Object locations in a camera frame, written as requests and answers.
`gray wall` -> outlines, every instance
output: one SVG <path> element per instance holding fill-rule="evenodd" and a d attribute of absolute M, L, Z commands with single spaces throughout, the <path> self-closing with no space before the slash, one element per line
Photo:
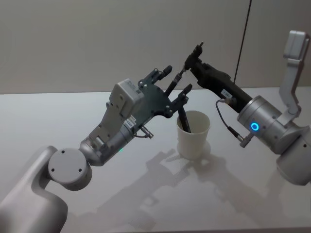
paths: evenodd
<path fill-rule="evenodd" d="M 310 0 L 253 0 L 236 84 L 280 86 L 285 74 L 284 47 L 290 30 L 311 35 Z M 299 85 L 311 85 L 311 46 Z"/>
<path fill-rule="evenodd" d="M 153 68 L 173 66 L 194 46 L 231 77 L 249 0 L 1 0 L 0 94 L 110 91 Z M 253 0 L 237 84 L 279 86 L 289 30 L 311 33 L 308 0 Z M 311 85 L 311 52 L 300 85 Z M 191 74 L 178 88 L 195 84 Z"/>

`sticker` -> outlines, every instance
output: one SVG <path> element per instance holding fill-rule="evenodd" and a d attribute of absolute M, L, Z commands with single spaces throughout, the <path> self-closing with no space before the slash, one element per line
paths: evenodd
<path fill-rule="evenodd" d="M 128 119 L 124 121 L 124 123 L 129 127 L 132 128 L 136 125 L 136 119 L 133 116 L 130 116 Z"/>
<path fill-rule="evenodd" d="M 133 91 L 136 91 L 137 90 L 137 87 L 131 82 L 131 80 L 126 80 L 125 81 L 127 83 L 127 85 L 133 90 Z"/>
<path fill-rule="evenodd" d="M 231 99 L 231 98 L 232 98 L 232 95 L 231 95 L 229 92 L 227 92 L 225 89 L 223 89 L 223 90 L 221 91 L 221 93 L 222 93 L 222 95 L 223 95 L 224 97 L 226 97 L 226 98 L 228 98 L 228 99 Z"/>

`white paper cup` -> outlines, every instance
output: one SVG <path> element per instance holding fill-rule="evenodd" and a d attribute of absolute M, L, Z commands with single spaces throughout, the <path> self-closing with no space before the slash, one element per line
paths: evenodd
<path fill-rule="evenodd" d="M 200 157 L 206 143 L 210 120 L 204 113 L 186 111 L 191 133 L 183 130 L 177 118 L 178 145 L 177 150 L 184 158 L 193 160 Z"/>

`cup rim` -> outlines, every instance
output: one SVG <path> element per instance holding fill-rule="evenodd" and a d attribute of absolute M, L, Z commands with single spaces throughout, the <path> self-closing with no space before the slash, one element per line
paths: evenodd
<path fill-rule="evenodd" d="M 187 112 L 198 112 L 198 113 L 202 113 L 202 112 L 196 111 L 196 110 L 188 110 L 188 111 L 186 111 L 186 114 L 187 114 Z M 200 132 L 200 133 L 189 133 L 189 132 L 184 131 L 184 130 L 183 130 L 182 128 L 180 128 L 179 125 L 178 125 L 179 116 L 178 116 L 177 119 L 176 119 L 177 128 L 180 129 L 183 133 L 189 134 L 189 135 L 199 135 L 199 134 L 204 134 L 204 133 L 206 133 L 206 132 L 209 131 L 209 129 L 210 129 L 210 119 L 209 119 L 208 115 L 206 115 L 205 113 L 202 113 L 202 114 L 204 114 L 204 115 L 208 118 L 208 120 L 209 120 L 209 126 L 208 126 L 208 128 L 207 128 L 206 130 L 204 130 L 203 132 Z"/>

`cable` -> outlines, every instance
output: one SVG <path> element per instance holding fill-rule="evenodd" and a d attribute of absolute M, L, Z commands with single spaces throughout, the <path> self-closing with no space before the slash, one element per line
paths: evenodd
<path fill-rule="evenodd" d="M 245 33 L 246 33 L 246 28 L 247 28 L 247 23 L 248 23 L 249 12 L 251 11 L 251 5 L 252 5 L 252 0 L 249 0 L 249 6 L 248 6 L 248 10 L 247 10 L 247 16 L 246 16 L 244 32 L 243 32 L 243 37 L 242 37 L 242 42 L 241 42 L 241 47 L 240 47 L 240 53 L 239 53 L 237 67 L 236 67 L 235 74 L 234 74 L 233 83 L 235 83 L 235 80 L 237 78 L 237 73 L 238 73 L 238 69 L 239 69 L 240 58 L 241 58 L 241 54 L 242 54 L 242 48 L 243 48 L 243 43 L 244 43 L 244 38 L 245 38 Z"/>
<path fill-rule="evenodd" d="M 221 99 L 221 100 L 217 100 L 216 101 L 216 109 L 217 109 L 217 112 L 220 116 L 220 119 L 222 120 L 223 124 L 227 127 L 227 129 L 239 140 L 239 141 L 243 141 L 243 137 L 238 133 L 236 132 L 231 126 L 228 126 L 219 110 L 219 107 L 218 107 L 218 103 L 221 102 L 221 103 L 228 103 L 226 102 L 226 100 L 228 101 L 232 101 L 231 99 Z"/>
<path fill-rule="evenodd" d="M 219 114 L 219 116 L 220 116 L 220 119 L 222 120 L 223 124 L 224 124 L 227 128 L 229 128 L 229 126 L 226 124 L 226 122 L 225 122 L 225 120 L 224 120 L 222 114 L 220 113 L 220 110 L 219 110 L 219 107 L 218 107 L 218 103 L 219 103 L 219 102 L 222 102 L 222 103 L 223 103 L 224 101 L 225 101 L 224 99 L 217 100 L 217 101 L 216 101 L 216 109 L 217 109 L 217 112 L 218 112 L 218 114 Z"/>
<path fill-rule="evenodd" d="M 139 138 L 147 138 L 147 137 L 148 137 L 148 135 L 140 136 L 140 135 L 134 134 L 134 137 L 139 137 Z"/>

